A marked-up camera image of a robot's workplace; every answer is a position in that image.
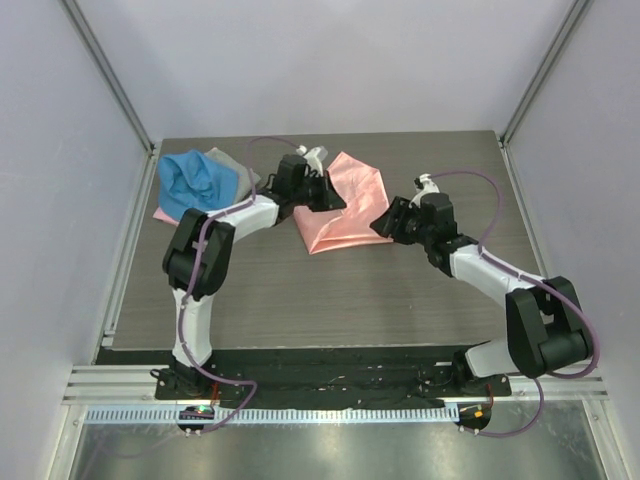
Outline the pink satin napkin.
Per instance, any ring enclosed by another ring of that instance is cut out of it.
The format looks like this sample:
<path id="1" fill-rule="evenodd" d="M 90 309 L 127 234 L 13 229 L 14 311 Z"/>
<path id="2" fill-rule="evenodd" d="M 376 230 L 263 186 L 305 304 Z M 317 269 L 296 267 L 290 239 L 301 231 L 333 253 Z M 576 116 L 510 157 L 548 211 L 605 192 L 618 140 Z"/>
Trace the pink satin napkin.
<path id="1" fill-rule="evenodd" d="M 305 206 L 294 209 L 308 253 L 390 243 L 370 228 L 390 206 L 380 170 L 340 152 L 328 166 L 328 173 L 346 207 L 327 212 L 312 212 Z"/>

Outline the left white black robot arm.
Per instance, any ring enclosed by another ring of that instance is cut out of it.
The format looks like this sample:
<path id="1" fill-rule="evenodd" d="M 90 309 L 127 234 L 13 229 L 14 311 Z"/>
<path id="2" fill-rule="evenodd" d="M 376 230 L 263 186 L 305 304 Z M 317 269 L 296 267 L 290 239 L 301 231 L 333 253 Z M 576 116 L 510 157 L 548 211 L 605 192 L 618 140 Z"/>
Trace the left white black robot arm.
<path id="1" fill-rule="evenodd" d="M 176 339 L 168 366 L 151 371 L 157 399 L 200 399 L 219 381 L 213 366 L 212 307 L 234 244 L 277 226 L 299 206 L 313 212 L 346 207 L 323 166 L 326 156 L 322 146 L 299 147 L 282 157 L 267 184 L 253 189 L 248 199 L 210 213 L 184 213 L 162 263 L 175 300 Z"/>

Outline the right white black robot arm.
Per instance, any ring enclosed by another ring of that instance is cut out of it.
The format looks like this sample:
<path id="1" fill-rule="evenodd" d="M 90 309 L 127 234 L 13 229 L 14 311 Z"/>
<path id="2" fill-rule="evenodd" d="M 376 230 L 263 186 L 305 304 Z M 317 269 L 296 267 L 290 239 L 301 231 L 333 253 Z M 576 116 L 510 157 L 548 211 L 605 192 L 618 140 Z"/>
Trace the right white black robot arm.
<path id="1" fill-rule="evenodd" d="M 460 393 L 475 394 L 499 374 L 560 378 L 562 368 L 583 360 L 587 372 L 595 368 L 599 346 L 573 284 L 529 274 L 488 253 L 459 232 L 448 195 L 428 193 L 418 202 L 397 197 L 370 227 L 395 243 L 422 246 L 433 267 L 503 307 L 505 336 L 466 350 L 452 369 Z"/>

